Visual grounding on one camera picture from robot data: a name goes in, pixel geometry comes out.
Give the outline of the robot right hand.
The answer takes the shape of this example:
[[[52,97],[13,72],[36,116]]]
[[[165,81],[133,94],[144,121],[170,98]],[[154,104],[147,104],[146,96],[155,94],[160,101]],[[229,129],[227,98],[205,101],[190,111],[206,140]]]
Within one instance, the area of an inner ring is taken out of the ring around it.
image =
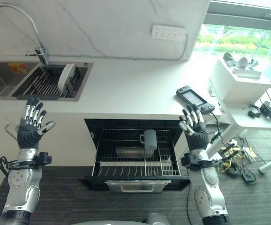
[[[209,138],[201,111],[196,105],[187,105],[187,109],[183,109],[182,112],[185,119],[179,117],[179,127],[185,134],[189,151],[206,150]]]

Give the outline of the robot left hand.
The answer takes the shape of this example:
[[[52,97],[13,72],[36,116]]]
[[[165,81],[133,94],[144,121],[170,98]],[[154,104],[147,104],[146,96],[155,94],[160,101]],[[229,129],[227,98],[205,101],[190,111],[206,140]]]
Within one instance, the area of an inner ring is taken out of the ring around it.
[[[23,108],[17,132],[19,149],[38,149],[39,141],[55,126],[54,121],[43,123],[46,110],[42,110],[43,103],[38,97],[30,97]]]

